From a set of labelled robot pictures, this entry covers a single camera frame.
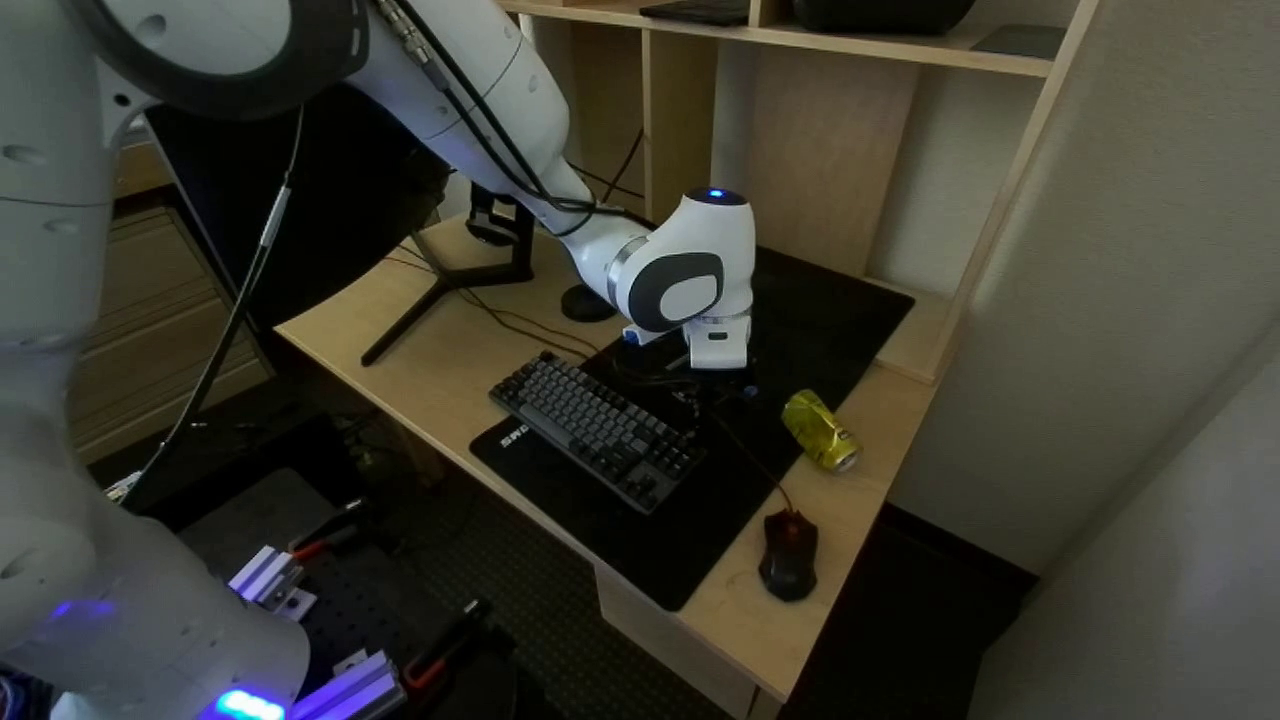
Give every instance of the wall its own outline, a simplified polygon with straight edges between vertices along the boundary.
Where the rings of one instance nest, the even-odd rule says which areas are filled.
[[[1031,573],[1280,314],[1280,4],[1110,0],[896,504]]]
[[[994,647],[975,720],[1277,716],[1277,340]]]

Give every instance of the computer mouse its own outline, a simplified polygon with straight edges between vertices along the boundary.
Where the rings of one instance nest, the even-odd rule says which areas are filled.
[[[806,601],[811,593],[811,556],[818,529],[797,510],[774,513],[766,522],[761,581],[776,601]]]

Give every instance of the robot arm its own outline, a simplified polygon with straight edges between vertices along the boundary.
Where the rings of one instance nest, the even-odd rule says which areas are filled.
[[[68,448],[68,377],[97,325],[112,158],[147,105],[266,118],[353,82],[452,170],[515,198],[590,290],[692,367],[743,367],[753,212],[687,198],[658,234],[591,207],[567,114],[487,0],[7,0],[0,7],[0,664],[71,716],[289,706],[301,630],[237,604],[180,539],[112,510]]]

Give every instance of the wooden shelf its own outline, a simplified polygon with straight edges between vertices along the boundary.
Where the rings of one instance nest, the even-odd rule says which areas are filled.
[[[972,35],[824,35],[799,23],[776,22],[761,27],[707,27],[707,23],[674,23],[639,15],[638,0],[506,0],[509,13],[525,13],[536,22],[567,22],[567,23],[604,23],[604,27],[639,27],[639,33],[674,33],[674,35],[704,35],[729,43],[761,43],[761,47],[799,47],[830,56],[864,56],[888,63],[924,63],[924,68],[962,68],[962,72],[994,72],[994,78],[1031,78],[1047,82],[1051,60],[1039,56],[1007,56],[1007,51],[975,51]]]

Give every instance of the black desk mat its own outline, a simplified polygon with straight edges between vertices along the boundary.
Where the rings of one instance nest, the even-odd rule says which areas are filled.
[[[750,371],[687,371],[680,337],[649,347],[610,344],[591,356],[596,377],[666,417],[699,425],[713,448],[658,515],[622,504],[540,435],[520,431],[520,421],[487,429],[473,451],[675,614],[799,457],[779,405],[797,389],[839,405],[910,308],[899,294],[761,253]]]

